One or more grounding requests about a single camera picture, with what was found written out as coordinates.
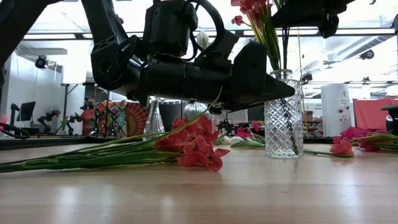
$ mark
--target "ceiling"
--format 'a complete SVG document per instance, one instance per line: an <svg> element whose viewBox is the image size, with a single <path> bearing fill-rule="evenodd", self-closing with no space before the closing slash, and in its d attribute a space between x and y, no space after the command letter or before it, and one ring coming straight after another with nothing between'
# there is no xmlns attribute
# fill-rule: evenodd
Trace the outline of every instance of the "ceiling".
<svg viewBox="0 0 398 224"><path fill-rule="evenodd" d="M247 29L230 23L231 18L239 14L239 9L231 7L229 0L210 0L210 2L220 11L227 29ZM378 0L375 5L370 5L370 2L371 0L356 0L349 4L347 11L340 14L340 27L387 27L398 12L398 1ZM128 32L143 31L145 11L151 5L150 0L114 1L115 11L124 19L123 26ZM198 11L198 16L200 29L214 29L211 18L202 8ZM31 34L69 32L90 32L80 2L60 2L48 6L30 30ZM230 55L231 60L248 41L248 38L239 40ZM88 73L91 72L89 52L93 44L90 40L24 41L23 44L29 47L24 53L34 57L36 57L34 49L80 51L81 63L77 66L88 70ZM374 58L359 59L358 55L369 49L374 51ZM65 65L70 61L70 57L70 55L50 55L49 59ZM369 77L371 81L397 80L397 61L397 37L334 36L329 39L321 37L289 39L288 67L297 76L300 76L301 72L310 72L313 75L313 82L321 82L318 85L306 85L304 91L307 96L316 95L320 92L320 87L327 84L326 82L361 81L364 77ZM272 69L269 63L267 67L270 72ZM362 85L351 85L353 91L362 87ZM366 88L368 87L372 87L373 92L385 92L387 88L380 85L367 85Z"/></svg>

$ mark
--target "leaf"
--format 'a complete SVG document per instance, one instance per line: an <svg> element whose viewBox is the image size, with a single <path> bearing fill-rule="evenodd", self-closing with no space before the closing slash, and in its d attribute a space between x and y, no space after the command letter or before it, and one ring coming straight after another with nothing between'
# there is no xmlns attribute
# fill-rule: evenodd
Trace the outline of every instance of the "leaf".
<svg viewBox="0 0 398 224"><path fill-rule="evenodd" d="M218 146L221 144L221 141L223 140L224 136L226 136L226 132L220 134L218 138L216 139L216 142L214 143L215 146Z"/></svg>
<svg viewBox="0 0 398 224"><path fill-rule="evenodd" d="M231 147L265 147L265 145L257 141L241 141L233 144Z"/></svg>

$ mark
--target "wooden tabletop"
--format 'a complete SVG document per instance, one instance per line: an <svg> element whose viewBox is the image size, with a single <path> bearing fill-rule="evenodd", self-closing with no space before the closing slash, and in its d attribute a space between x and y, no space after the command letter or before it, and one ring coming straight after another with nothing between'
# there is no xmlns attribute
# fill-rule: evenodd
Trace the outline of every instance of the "wooden tabletop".
<svg viewBox="0 0 398 224"><path fill-rule="evenodd" d="M0 161L79 147L1 151ZM398 223L398 155L355 153L280 160L233 149L219 172L164 165L0 174L0 223Z"/></svg>

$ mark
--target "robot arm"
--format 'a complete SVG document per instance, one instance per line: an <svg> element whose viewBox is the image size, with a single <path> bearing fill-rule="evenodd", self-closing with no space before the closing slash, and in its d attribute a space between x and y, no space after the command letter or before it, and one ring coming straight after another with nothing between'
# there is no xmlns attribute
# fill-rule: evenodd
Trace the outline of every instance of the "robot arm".
<svg viewBox="0 0 398 224"><path fill-rule="evenodd" d="M0 2L0 42L5 47L0 64L45 7L59 1ZM337 28L336 15L351 1L291 0L274 16L273 23L276 27L318 26L323 36L328 37ZM263 45L251 42L238 53L233 64L228 60L238 37L224 29L221 16L206 0L154 0L146 12L142 40L135 35L127 36L112 0L81 2L95 43L91 53L93 76L98 86L107 90L146 105L152 95L209 103L223 87L217 107L211 109L213 113L242 110L294 94L293 88L266 75L267 49ZM187 53L189 40L194 47L192 58L199 49L193 36L198 18L191 2L204 7L217 28L215 41L194 62L181 59ZM297 7L311 10L301 11Z"/></svg>

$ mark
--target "decorative fan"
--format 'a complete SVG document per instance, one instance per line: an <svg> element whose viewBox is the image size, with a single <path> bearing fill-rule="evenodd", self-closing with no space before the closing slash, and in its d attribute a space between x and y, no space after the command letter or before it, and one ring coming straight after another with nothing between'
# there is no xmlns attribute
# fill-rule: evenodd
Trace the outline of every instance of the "decorative fan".
<svg viewBox="0 0 398 224"><path fill-rule="evenodd" d="M148 119L148 108L139 103L128 103L124 109L127 120L127 135L138 136L144 134L145 124Z"/></svg>

